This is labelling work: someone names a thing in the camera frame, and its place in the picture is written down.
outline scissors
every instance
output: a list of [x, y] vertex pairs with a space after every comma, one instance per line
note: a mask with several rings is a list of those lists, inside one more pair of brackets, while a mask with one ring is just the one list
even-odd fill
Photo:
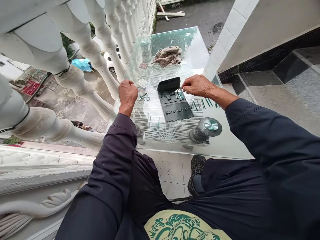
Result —
[[148, 97], [148, 92], [149, 91], [147, 91], [142, 97], [140, 97], [140, 99], [139, 99], [139, 101], [142, 99], [143, 101], [149, 101], [150, 100], [150, 97]]

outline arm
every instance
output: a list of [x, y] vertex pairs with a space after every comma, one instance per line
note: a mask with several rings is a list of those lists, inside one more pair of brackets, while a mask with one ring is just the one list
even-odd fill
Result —
[[203, 78], [186, 79], [182, 86], [226, 110], [230, 130], [265, 172], [279, 215], [284, 224], [291, 224], [288, 230], [297, 228], [304, 238], [312, 238], [320, 231], [320, 138], [289, 118], [239, 99]]
[[103, 139], [88, 184], [75, 196], [61, 223], [57, 240], [114, 239], [118, 232], [128, 200], [137, 144], [136, 128], [129, 116], [138, 90], [128, 80], [123, 85], [122, 82], [119, 86], [119, 114]]

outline hand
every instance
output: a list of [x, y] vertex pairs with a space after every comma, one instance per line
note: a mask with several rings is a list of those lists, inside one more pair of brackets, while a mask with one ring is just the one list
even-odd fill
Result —
[[119, 113], [131, 116], [134, 103], [138, 97], [138, 89], [132, 81], [126, 79], [119, 85], [120, 108]]
[[213, 91], [219, 89], [203, 75], [193, 75], [187, 78], [181, 88], [184, 92], [205, 98], [209, 98]]

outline blue tarp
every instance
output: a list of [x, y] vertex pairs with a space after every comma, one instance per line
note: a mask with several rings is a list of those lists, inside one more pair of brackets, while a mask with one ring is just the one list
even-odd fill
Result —
[[73, 66], [76, 66], [77, 68], [80, 68], [83, 72], [92, 72], [90, 65], [90, 60], [88, 58], [85, 59], [73, 59], [71, 64]]

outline car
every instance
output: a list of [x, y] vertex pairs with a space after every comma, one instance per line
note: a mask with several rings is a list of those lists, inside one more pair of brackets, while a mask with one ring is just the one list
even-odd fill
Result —
[[[119, 52], [119, 48], [116, 47], [116, 51], [117, 51], [117, 54], [119, 56], [119, 58], [121, 59], [121, 56], [120, 56], [120, 52]], [[103, 55], [103, 57], [106, 59], [107, 61], [107, 68], [109, 69], [109, 71], [111, 72], [111, 74], [116, 74], [116, 70], [114, 68], [114, 64], [110, 58], [110, 55], [108, 52], [105, 52], [105, 54]]]

